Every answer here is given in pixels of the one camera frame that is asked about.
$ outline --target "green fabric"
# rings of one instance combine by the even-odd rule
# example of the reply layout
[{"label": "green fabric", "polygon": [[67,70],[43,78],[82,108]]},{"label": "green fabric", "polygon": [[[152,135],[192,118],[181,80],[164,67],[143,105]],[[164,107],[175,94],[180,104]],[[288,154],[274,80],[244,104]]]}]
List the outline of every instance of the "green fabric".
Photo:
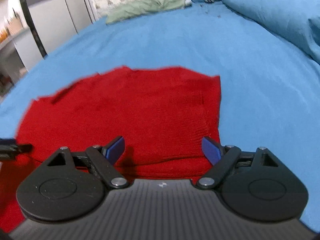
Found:
[{"label": "green fabric", "polygon": [[147,13],[183,8],[186,0],[134,0],[120,5],[108,13],[107,24]]}]

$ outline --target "silver screw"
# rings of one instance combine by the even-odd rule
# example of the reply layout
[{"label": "silver screw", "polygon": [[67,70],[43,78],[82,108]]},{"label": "silver screw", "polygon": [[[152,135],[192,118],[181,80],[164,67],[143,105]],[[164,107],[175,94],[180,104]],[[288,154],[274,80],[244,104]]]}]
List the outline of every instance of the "silver screw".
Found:
[{"label": "silver screw", "polygon": [[127,180],[125,178],[114,178],[111,180],[111,184],[114,186],[123,186],[127,183]]},{"label": "silver screw", "polygon": [[199,184],[202,186],[212,186],[214,184],[214,179],[204,177],[204,178],[199,179]]}]

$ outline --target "blue gripper pad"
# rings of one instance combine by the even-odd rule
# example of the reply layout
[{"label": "blue gripper pad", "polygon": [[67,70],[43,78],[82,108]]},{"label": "blue gripper pad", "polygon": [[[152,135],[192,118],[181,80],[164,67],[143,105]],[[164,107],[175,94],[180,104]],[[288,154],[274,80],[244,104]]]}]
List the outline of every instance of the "blue gripper pad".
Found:
[{"label": "blue gripper pad", "polygon": [[212,165],[217,164],[217,162],[221,159],[222,155],[219,148],[213,144],[212,139],[209,137],[202,138],[201,149],[204,156]]},{"label": "blue gripper pad", "polygon": [[124,153],[125,143],[122,136],[118,136],[107,146],[102,148],[102,155],[110,162],[111,165],[114,165],[120,156]]}]

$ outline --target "red cloth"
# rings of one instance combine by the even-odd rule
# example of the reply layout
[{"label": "red cloth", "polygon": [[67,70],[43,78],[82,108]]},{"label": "red cloth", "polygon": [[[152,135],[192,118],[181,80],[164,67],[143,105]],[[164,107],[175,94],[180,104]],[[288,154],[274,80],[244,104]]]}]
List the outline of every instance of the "red cloth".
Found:
[{"label": "red cloth", "polygon": [[4,164],[11,166],[7,178],[19,169],[23,172],[1,193],[7,198],[1,205],[6,219],[0,219],[0,227],[9,231],[21,222],[12,193],[38,162],[61,146],[83,151],[122,135],[126,150],[116,167],[128,179],[198,179],[211,168],[201,152],[202,137],[219,141],[220,99],[219,76],[181,67],[121,67],[33,101],[17,140],[31,143],[34,151],[28,155],[28,168],[19,162]]}]

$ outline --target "mattress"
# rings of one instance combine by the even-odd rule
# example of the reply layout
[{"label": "mattress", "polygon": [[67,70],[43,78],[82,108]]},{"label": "mattress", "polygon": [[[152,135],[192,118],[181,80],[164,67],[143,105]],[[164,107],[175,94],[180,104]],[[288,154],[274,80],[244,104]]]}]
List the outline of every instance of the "mattress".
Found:
[{"label": "mattress", "polygon": [[221,2],[89,26],[11,91],[0,105],[0,137],[15,135],[33,98],[120,65],[181,65],[220,75],[221,143],[244,151],[268,147],[308,188],[301,220],[320,231],[320,66]]}]

